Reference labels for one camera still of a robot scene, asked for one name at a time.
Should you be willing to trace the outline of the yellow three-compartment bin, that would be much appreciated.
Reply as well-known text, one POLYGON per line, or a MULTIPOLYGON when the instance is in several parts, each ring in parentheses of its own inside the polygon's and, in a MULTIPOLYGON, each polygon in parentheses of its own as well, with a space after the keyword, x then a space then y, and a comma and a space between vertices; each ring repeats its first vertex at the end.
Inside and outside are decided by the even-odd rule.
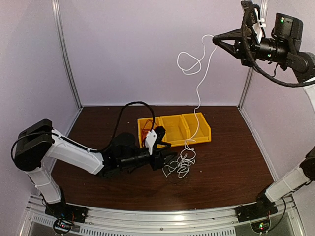
POLYGON ((162 140, 171 143, 172 147, 183 146, 188 138, 192 138, 188 141, 189 145, 212 140, 211 128, 202 113, 156 117, 154 128, 158 126, 165 128, 166 134, 162 140))

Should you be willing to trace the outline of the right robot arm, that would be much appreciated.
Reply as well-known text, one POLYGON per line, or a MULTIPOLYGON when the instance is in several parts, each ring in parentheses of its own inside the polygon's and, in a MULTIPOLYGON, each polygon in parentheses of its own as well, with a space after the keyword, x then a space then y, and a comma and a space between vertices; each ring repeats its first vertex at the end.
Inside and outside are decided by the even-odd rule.
POLYGON ((315 195, 304 189, 315 184, 315 52, 301 50, 301 20, 277 13, 271 21, 267 27, 254 9, 238 29, 212 39, 254 72, 245 114, 274 175, 252 206, 257 217, 291 193, 306 203, 315 195))

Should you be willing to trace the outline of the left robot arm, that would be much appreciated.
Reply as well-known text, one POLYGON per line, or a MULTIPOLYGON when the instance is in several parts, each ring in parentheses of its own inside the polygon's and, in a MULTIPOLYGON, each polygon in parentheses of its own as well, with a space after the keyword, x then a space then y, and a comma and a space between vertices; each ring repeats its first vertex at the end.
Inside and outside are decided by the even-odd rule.
POLYGON ((101 178, 111 178, 126 169, 135 170, 147 164, 156 171, 176 156, 169 151, 171 144, 163 141, 165 134, 165 128, 158 126, 148 132, 144 146, 137 147, 135 136, 124 132, 113 138, 104 150, 97 150, 62 135, 49 119, 43 119, 19 134, 10 155, 15 166, 28 175, 42 194, 47 209, 59 218, 67 218, 71 208, 44 166, 43 158, 66 162, 101 178))

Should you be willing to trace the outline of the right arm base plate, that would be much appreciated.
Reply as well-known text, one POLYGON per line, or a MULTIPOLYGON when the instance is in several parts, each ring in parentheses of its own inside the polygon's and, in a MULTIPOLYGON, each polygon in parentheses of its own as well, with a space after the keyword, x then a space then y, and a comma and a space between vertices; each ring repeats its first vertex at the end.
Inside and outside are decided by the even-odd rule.
POLYGON ((272 214, 276 214, 277 212, 278 209, 276 206, 261 208, 258 206, 257 203, 240 205, 235 208, 235 213, 239 223, 253 221, 260 218, 266 218, 272 214))

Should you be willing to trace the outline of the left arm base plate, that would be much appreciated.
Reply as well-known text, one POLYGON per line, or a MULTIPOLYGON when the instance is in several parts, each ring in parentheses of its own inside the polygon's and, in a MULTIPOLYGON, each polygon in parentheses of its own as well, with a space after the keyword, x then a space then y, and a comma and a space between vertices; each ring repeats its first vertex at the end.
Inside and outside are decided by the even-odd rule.
POLYGON ((62 220, 71 222, 85 223, 88 209, 83 206, 66 205, 65 209, 53 209, 52 207, 46 207, 45 214, 54 216, 62 220))

